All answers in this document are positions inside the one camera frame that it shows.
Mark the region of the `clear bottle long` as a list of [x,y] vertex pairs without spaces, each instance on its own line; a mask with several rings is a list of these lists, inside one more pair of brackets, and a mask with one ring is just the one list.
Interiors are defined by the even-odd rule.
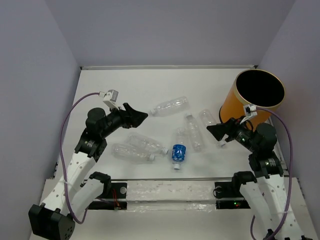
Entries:
[[201,152],[204,149],[204,141],[197,120],[191,113],[187,113],[184,118],[191,146],[195,152]]

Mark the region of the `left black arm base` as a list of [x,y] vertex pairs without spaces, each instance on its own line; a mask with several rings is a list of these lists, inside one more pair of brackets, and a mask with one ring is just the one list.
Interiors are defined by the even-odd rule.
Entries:
[[89,210],[126,210],[127,183],[112,182],[110,189],[103,190],[88,207]]

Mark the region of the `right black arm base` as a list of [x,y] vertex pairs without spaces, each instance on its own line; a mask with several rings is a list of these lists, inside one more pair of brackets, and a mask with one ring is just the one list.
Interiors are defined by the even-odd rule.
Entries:
[[217,210],[250,209],[245,198],[233,189],[230,181],[217,181],[214,183],[213,196],[216,199]]

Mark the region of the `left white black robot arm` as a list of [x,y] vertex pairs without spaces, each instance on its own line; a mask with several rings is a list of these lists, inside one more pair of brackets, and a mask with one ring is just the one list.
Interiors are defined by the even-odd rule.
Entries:
[[148,117],[145,112],[133,109],[128,103],[123,109],[112,108],[109,114],[96,107],[87,114],[86,128],[72,154],[70,163],[63,161],[63,174],[49,195],[28,212],[34,235],[47,240],[68,240],[75,225],[82,224],[89,205],[97,198],[104,198],[111,191],[111,177],[88,172],[98,162],[107,147],[106,138],[119,128],[139,127]]

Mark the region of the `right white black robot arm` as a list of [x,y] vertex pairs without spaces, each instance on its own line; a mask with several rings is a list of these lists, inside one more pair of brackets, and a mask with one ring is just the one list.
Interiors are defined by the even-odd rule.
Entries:
[[285,175],[274,148],[275,128],[268,123],[256,127],[242,118],[230,118],[225,123],[207,126],[218,141],[237,141],[250,151],[249,171],[233,174],[230,181],[215,183],[217,199],[243,197],[259,222],[265,240],[305,240],[290,206],[291,187],[285,185]]

